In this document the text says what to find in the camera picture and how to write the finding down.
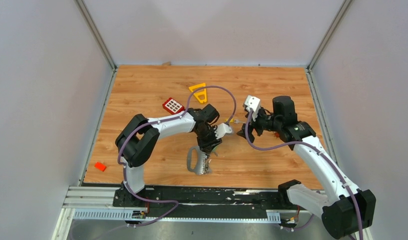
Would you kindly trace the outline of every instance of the white metal frame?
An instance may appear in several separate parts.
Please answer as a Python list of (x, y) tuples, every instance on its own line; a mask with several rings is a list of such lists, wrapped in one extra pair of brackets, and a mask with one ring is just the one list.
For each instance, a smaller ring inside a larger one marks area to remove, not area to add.
[[(109, 82), (109, 86), (108, 86), (108, 91), (106, 94), (106, 98), (104, 100), (103, 103), (103, 107), (101, 110), (101, 115), (99, 118), (99, 122), (97, 124), (96, 127), (96, 131), (95, 131), (95, 135), (93, 137), (93, 141), (91, 143), (91, 147), (89, 150), (89, 155), (87, 157), (86, 160), (86, 165), (83, 171), (83, 174), (81, 176), (81, 178), (79, 179), (79, 184), (81, 183), (81, 181), (84, 178), (84, 174), (86, 172), (90, 157), (91, 157), (91, 153), (93, 150), (93, 147), (95, 145), (95, 140), (97, 137), (97, 133), (99, 131), (99, 127), (101, 125), (102, 122), (102, 118), (103, 118), (103, 114), (105, 112), (105, 107), (108, 103), (108, 99), (112, 90), (112, 86), (114, 84), (115, 81), (115, 76), (117, 73), (117, 68), (118, 66), (116, 65), (116, 63), (114, 62), (113, 58), (111, 57), (111, 54), (108, 50), (108, 48), (106, 47), (101, 35), (99, 34), (99, 31), (96, 27), (96, 25), (93, 22), (93, 19), (84, 3), (83, 0), (74, 0), (75, 3), (77, 4), (79, 11), (81, 12), (81, 14), (83, 15), (86, 24), (88, 25), (91, 33), (93, 34), (93, 36), (96, 39), (96, 42), (98, 43), (99, 47), (102, 50), (102, 53), (104, 54), (108, 64), (110, 65), (110, 67), (113, 69), (113, 76)], [(344, 14), (346, 13), (346, 11), (349, 9), (349, 6), (351, 5), (351, 3), (353, 2), (353, 0), (343, 0), (342, 6), (340, 7), (337, 15), (335, 16), (331, 26), (329, 27), (328, 31), (326, 32), (323, 40), (321, 41), (318, 49), (316, 50), (314, 56), (312, 57), (312, 60), (310, 62), (310, 64), (306, 67), (306, 75), (307, 75), (307, 79), (308, 79), (308, 83), (310, 86), (310, 90), (311, 90), (311, 94), (313, 96), (313, 101), (314, 101), (314, 105), (316, 108), (316, 112), (319, 118), (319, 124), (321, 126), (322, 129), (322, 133), (324, 136), (324, 140), (325, 143), (327, 145), (327, 150), (329, 155), (333, 158), (333, 160), (336, 160), (336, 155), (335, 155), (335, 146), (332, 142), (332, 139), (330, 137), (329, 134), (329, 124), (326, 121), (326, 118), (324, 116), (324, 111), (323, 111), (323, 103), (320, 101), (319, 97), (318, 97), (318, 88), (317, 88), (317, 82), (314, 79), (314, 76), (312, 74), (312, 69), (314, 68), (315, 64), (317, 63), (318, 59), (320, 58), (323, 50), (325, 49), (326, 45), (329, 43), (329, 40), (332, 36), (332, 34), (335, 32), (336, 28), (338, 27), (340, 21), (342, 20), (342, 17), (344, 16)], [(114, 196), (114, 191), (117, 188), (115, 187), (69, 187), (69, 190), (67, 192), (67, 196), (66, 199), (64, 200), (64, 204), (62, 206), (61, 209), (61, 213), (57, 222), (57, 225), (55, 227), (52, 239), (53, 240), (65, 240), (68, 236), (68, 232), (70, 230), (70, 226), (71, 226), (71, 222), (75, 216), (75, 212), (76, 209), (97, 209), (97, 210), (115, 210), (115, 211), (119, 211), (120, 208), (119, 207), (113, 207), (112, 206), (112, 198)], [(143, 208), (123, 208), (123, 210), (129, 210), (129, 211), (143, 211)], [(288, 210), (283, 210), (281, 211), (282, 213), (289, 213), (290, 211)], [(366, 240), (372, 240), (372, 236), (370, 233), (370, 229), (366, 228), (364, 229), (364, 237)]]

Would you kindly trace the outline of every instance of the yellow triangular frame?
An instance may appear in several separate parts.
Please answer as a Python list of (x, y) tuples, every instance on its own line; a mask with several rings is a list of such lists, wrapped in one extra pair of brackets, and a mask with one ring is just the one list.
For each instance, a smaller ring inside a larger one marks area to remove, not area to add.
[[(206, 87), (206, 86), (207, 85), (205, 83), (201, 83), (201, 84), (197, 84), (197, 85), (194, 85), (194, 86), (190, 86), (189, 90), (191, 92), (193, 92), (197, 88)], [(198, 101), (200, 103), (204, 104), (204, 103), (207, 102), (207, 89), (206, 88), (204, 88), (203, 91), (199, 91), (199, 92), (194, 93), (193, 95), (196, 97), (196, 99), (198, 99)]]

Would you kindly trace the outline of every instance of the gray wall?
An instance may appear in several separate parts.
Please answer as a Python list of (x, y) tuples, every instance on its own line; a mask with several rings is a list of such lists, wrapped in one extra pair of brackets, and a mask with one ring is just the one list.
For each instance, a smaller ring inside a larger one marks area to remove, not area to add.
[(85, 0), (117, 64), (306, 65), (340, 0)]
[(0, 239), (50, 239), (110, 73), (74, 1), (0, 1)]
[(344, 172), (377, 197), (374, 239), (408, 239), (408, 0), (355, 1), (314, 75)]

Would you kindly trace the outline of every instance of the orange object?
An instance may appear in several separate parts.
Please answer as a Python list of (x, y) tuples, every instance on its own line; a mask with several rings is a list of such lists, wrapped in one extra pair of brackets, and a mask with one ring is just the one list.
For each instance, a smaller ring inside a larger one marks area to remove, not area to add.
[(105, 166), (104, 164), (100, 163), (100, 162), (96, 162), (95, 163), (95, 168), (101, 170), (102, 172), (105, 171), (105, 169), (107, 168), (107, 166)]

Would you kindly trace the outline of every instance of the wooden table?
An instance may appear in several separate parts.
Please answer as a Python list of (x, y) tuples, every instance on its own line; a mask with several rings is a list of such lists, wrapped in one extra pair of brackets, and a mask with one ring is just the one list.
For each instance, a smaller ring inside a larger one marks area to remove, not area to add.
[[(225, 66), (141, 66), (123, 65), (118, 69), (95, 147), (84, 178), (85, 183), (122, 182), (122, 167), (117, 164), (115, 139), (136, 114), (157, 118), (167, 116), (162, 103), (169, 97), (186, 105), (189, 86), (200, 83), (219, 85), (236, 97), (238, 108), (234, 119), (245, 121), (242, 104), (247, 95), (261, 99), (262, 107), (272, 111), (272, 98), (289, 95), (295, 102), (298, 119), (308, 122), (321, 138), (313, 99), (303, 68), (291, 67), (225, 67)], [(212, 104), (224, 121), (232, 113), (233, 102), (224, 91), (207, 89)], [(203, 108), (194, 97), (191, 107)], [(232, 124), (235, 132), (242, 124)], [(272, 132), (256, 137), (255, 145), (270, 147), (281, 141)], [(212, 174), (196, 175), (186, 169), (186, 155), (196, 146), (194, 133), (182, 133), (157, 142), (145, 164), (145, 183), (151, 185), (277, 188), (278, 184), (297, 179), (311, 189), (320, 183), (307, 165), (288, 147), (272, 151), (251, 148), (244, 138), (226, 136), (218, 146), (218, 157), (212, 156)], [(96, 162), (107, 166), (102, 172)]]

